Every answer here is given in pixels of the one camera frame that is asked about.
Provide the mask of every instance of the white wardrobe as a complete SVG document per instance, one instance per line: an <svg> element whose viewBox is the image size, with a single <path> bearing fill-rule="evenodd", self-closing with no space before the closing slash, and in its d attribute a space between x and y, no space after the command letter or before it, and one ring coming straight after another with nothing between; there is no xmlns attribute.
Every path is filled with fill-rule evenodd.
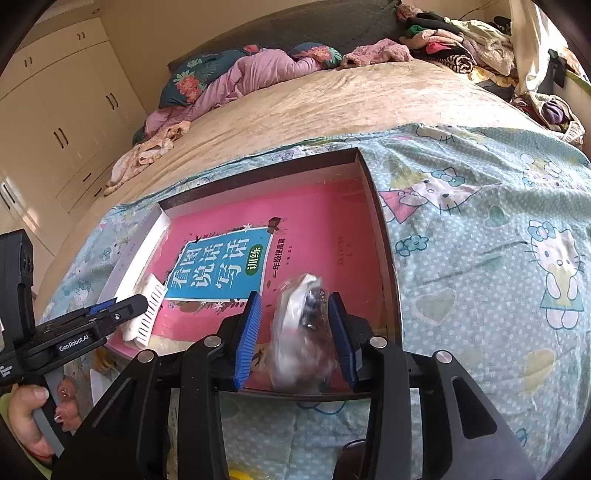
<svg viewBox="0 0 591 480"><path fill-rule="evenodd" d="M35 237L34 291L145 117L98 18L12 57L0 76L0 233L25 225Z"/></svg>

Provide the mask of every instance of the screw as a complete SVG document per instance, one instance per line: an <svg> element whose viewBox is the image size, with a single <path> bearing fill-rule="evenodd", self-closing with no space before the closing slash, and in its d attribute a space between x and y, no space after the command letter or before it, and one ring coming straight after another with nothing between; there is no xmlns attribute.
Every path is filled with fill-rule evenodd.
<svg viewBox="0 0 591 480"><path fill-rule="evenodd" d="M215 348L222 344L222 339L217 335L210 335L203 341L203 344L209 348Z"/></svg>
<svg viewBox="0 0 591 480"><path fill-rule="evenodd" d="M453 360L453 356L451 355L451 353L446 352L445 350L439 350L435 354L435 358L437 358L437 360L439 360L442 364L450 364Z"/></svg>
<svg viewBox="0 0 591 480"><path fill-rule="evenodd" d="M142 350L138 354L138 362L147 364L154 360L154 352L152 350Z"/></svg>
<svg viewBox="0 0 591 480"><path fill-rule="evenodd" d="M388 341L384 337L371 337L369 339L369 344L374 348L384 348Z"/></svg>

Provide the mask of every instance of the yellow object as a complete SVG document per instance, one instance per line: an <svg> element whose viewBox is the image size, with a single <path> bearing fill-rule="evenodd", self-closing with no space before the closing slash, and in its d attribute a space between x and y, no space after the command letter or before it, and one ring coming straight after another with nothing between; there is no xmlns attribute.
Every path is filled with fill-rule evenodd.
<svg viewBox="0 0 591 480"><path fill-rule="evenodd" d="M240 470L228 470L231 480L252 480L252 477Z"/></svg>

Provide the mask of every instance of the light blue bedsheet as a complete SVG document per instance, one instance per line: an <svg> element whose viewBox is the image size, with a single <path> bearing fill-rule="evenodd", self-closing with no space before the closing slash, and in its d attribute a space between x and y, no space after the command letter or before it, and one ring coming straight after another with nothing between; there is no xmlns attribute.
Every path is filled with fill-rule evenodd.
<svg viewBox="0 0 591 480"><path fill-rule="evenodd" d="M541 476L581 424L591 362L584 270L591 255L591 169L580 151L545 134L411 124L229 161L107 213L44 318L97 300L154 202L253 168L352 147L383 202L404 348L454 353ZM419 474L416 395L413 406ZM338 447L364 437L368 415L366 401L349 402L335 415L235 396L224 397L222 408L230 463L278 480L330 479Z"/></svg>

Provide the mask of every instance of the pink blanket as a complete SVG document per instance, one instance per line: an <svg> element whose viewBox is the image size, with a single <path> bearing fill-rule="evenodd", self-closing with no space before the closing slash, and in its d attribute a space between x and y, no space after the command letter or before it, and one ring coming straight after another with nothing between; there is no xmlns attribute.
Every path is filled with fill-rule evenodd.
<svg viewBox="0 0 591 480"><path fill-rule="evenodd" d="M146 136L150 138L158 130L183 120L192 122L211 109L256 90L303 77L322 68L322 64L315 59L295 61L283 50L263 48L256 55L237 60L230 70L207 87L194 104L161 108L153 112L146 120Z"/></svg>
<svg viewBox="0 0 591 480"><path fill-rule="evenodd" d="M387 61L411 61L408 47L396 43L394 40L385 38L374 45L362 45L351 53L343 56L340 65L345 68L365 67L375 63L386 63Z"/></svg>

